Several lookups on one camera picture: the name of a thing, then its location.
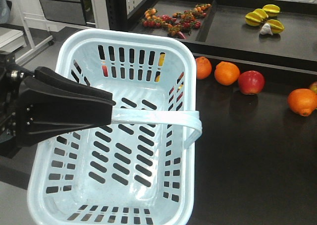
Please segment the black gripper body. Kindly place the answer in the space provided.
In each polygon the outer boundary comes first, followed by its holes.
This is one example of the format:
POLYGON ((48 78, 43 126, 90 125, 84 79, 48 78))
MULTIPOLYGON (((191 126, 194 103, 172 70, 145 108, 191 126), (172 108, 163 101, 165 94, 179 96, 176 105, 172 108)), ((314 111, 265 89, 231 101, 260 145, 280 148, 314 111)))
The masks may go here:
POLYGON ((21 122, 18 112, 19 88, 24 69, 16 64, 15 54, 0 53, 0 155, 11 158, 20 147, 21 122))

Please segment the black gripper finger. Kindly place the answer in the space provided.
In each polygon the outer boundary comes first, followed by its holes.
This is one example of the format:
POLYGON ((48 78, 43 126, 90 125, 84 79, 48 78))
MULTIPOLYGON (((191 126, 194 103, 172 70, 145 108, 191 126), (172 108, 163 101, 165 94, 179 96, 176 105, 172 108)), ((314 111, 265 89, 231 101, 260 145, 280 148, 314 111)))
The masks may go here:
POLYGON ((19 88, 20 147, 64 133, 108 125, 112 108, 103 100, 60 90, 28 76, 19 88))
POLYGON ((115 105, 115 101, 112 99, 112 93, 72 81, 57 74, 50 68, 44 66, 37 67, 35 69, 34 76, 42 83, 48 84, 57 89, 82 96, 95 97, 99 100, 105 101, 111 106, 115 105))

